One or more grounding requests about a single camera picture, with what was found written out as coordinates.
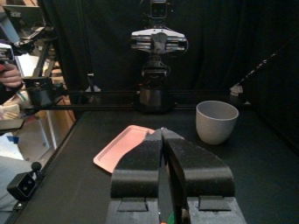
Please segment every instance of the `person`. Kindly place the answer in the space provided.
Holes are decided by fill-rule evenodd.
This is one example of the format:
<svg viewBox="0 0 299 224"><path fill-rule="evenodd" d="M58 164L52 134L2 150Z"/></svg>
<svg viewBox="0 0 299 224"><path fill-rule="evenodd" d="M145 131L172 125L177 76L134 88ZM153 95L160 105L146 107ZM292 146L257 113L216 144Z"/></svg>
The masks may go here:
<svg viewBox="0 0 299 224"><path fill-rule="evenodd" d="M21 87L22 78L16 65L0 64L0 105L14 96ZM0 223L4 223L16 204L5 188L16 174L30 170L30 165L26 161L0 156Z"/></svg>

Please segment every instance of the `camera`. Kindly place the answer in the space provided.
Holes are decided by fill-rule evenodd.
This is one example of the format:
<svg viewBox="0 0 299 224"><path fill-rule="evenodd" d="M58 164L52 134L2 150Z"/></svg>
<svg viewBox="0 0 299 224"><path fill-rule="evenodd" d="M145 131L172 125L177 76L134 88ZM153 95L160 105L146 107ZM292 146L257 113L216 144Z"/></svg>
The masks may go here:
<svg viewBox="0 0 299 224"><path fill-rule="evenodd" d="M166 15L166 0L150 0L150 18L161 19Z"/></svg>

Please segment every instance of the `white cup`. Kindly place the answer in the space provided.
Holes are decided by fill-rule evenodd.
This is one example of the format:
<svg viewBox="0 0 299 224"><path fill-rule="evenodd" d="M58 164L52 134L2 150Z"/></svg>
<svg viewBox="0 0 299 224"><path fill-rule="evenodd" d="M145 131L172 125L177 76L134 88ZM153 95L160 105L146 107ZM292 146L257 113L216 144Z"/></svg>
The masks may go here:
<svg viewBox="0 0 299 224"><path fill-rule="evenodd" d="M221 144L238 117L237 109L222 101L202 101L196 106L196 130L205 144Z"/></svg>

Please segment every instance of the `person's hand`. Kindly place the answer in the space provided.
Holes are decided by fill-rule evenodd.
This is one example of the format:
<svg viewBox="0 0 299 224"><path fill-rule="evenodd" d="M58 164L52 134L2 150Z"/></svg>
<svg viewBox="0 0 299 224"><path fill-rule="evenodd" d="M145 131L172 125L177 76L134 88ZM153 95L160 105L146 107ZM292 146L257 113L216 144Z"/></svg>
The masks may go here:
<svg viewBox="0 0 299 224"><path fill-rule="evenodd" d="M21 73L12 64L0 65L0 82L8 88L18 88L22 84Z"/></svg>

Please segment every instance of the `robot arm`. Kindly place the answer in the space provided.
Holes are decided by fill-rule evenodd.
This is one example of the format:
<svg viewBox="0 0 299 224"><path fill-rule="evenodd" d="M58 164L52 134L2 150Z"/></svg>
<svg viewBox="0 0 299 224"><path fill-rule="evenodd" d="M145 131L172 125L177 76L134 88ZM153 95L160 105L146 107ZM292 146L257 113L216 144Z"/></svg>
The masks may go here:
<svg viewBox="0 0 299 224"><path fill-rule="evenodd" d="M185 51L186 39L182 34L166 29L146 29L132 32L132 45L136 50L162 54Z"/></svg>

